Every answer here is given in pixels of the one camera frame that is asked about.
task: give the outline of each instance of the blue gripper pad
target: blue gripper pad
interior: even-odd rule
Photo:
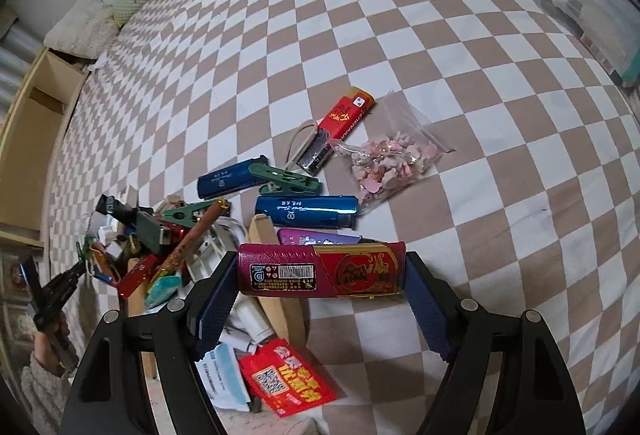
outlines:
[[[200,340],[198,343],[200,354],[216,348],[237,296],[238,265],[234,259],[198,316],[197,337]]]
[[[428,286],[427,275],[431,280],[435,278],[428,272],[417,253],[407,253],[404,271],[404,295],[420,325],[422,335],[431,351],[437,352],[443,361],[450,363],[456,347],[449,338],[447,317]]]

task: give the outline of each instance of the blue lighter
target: blue lighter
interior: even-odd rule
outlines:
[[[254,162],[268,164],[269,159],[260,155],[198,177],[198,197],[208,200],[264,183],[249,171],[249,165]]]
[[[274,224],[292,227],[353,227],[358,199],[353,195],[260,196],[255,202],[255,212],[270,216]]]

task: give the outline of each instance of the purple lighter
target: purple lighter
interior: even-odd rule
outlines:
[[[278,231],[282,245],[327,245],[329,243],[359,243],[367,238],[336,235],[324,231],[308,231],[308,229],[291,229],[283,227]]]

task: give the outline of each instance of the bed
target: bed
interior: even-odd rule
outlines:
[[[196,201],[207,171],[258,155],[281,164],[293,129],[352,85],[403,91],[455,150],[358,233],[406,241],[490,311],[540,311],[588,433],[602,433],[640,379],[640,132],[596,60],[534,0],[152,0],[87,79],[63,142],[53,274],[74,262],[101,192],[131,184],[141,203]],[[373,128],[365,118],[350,141]],[[353,192],[338,160],[320,178],[328,193]],[[256,195],[232,196],[234,216],[246,222]],[[70,301],[79,351],[114,307],[97,284]],[[309,412],[321,431],[414,433],[444,364],[406,301],[305,307],[310,357],[341,389]],[[492,359],[472,433],[498,368]]]

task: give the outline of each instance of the white fluffy pillow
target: white fluffy pillow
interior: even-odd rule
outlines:
[[[78,0],[44,37],[44,45],[81,58],[97,59],[118,33],[113,8],[101,0]]]

